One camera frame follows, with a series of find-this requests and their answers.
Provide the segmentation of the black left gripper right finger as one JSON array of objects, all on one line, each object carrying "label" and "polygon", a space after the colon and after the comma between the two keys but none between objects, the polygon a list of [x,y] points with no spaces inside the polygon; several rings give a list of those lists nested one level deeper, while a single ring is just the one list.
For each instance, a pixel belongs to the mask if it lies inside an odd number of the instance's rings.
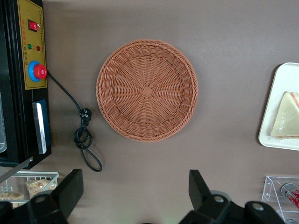
[{"label": "black left gripper right finger", "polygon": [[231,203],[220,194],[212,194],[198,170],[189,171],[189,197],[193,210],[181,224],[235,224],[231,217]]}]

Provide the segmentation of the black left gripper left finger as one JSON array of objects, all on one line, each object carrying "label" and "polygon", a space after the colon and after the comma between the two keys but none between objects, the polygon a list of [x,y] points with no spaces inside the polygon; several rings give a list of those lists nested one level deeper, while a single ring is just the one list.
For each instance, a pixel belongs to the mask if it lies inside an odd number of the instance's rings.
[{"label": "black left gripper left finger", "polygon": [[73,169],[50,193],[39,193],[28,203],[31,224],[67,224],[84,193],[83,171]]}]

